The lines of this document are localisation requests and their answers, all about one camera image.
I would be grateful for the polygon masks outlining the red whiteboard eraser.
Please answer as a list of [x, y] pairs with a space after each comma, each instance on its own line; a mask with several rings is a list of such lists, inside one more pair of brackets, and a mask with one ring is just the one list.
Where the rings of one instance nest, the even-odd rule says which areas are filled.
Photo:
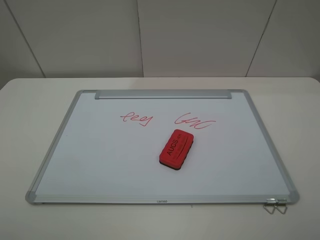
[[159, 163], [173, 170], [180, 170], [193, 142], [193, 134], [175, 129], [159, 155]]

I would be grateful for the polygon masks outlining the grey aluminium marker tray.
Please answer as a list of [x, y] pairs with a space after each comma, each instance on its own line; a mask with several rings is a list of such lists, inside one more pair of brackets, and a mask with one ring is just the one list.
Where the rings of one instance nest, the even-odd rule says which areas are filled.
[[105, 99], [231, 99], [225, 89], [113, 89], [97, 90], [96, 100]]

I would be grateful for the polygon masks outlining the left silver binder clip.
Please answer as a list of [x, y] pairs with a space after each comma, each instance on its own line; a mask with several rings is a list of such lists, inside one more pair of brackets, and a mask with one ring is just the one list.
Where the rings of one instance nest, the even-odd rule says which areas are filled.
[[276, 199], [268, 198], [266, 203], [263, 205], [263, 208], [270, 214], [273, 215], [276, 210]]

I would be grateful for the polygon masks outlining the silver binder clip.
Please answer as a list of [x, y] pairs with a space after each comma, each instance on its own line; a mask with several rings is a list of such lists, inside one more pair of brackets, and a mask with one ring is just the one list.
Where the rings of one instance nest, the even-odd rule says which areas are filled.
[[276, 199], [268, 198], [266, 203], [263, 205], [263, 208], [270, 214], [273, 215], [276, 210]]
[[288, 209], [287, 200], [285, 198], [279, 198], [276, 200], [275, 209], [282, 215], [285, 215]]

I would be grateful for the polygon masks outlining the right silver binder clip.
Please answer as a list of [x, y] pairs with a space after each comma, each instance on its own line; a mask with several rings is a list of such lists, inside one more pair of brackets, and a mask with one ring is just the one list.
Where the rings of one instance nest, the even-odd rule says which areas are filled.
[[285, 198], [279, 198], [276, 200], [275, 209], [282, 215], [285, 215], [288, 209], [287, 200]]

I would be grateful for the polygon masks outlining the white whiteboard with aluminium frame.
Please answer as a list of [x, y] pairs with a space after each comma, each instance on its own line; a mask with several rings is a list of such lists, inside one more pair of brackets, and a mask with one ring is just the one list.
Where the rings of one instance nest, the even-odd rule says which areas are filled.
[[[265, 204], [300, 196], [249, 95], [95, 99], [76, 93], [25, 199], [30, 204]], [[194, 136], [160, 164], [174, 130]]]

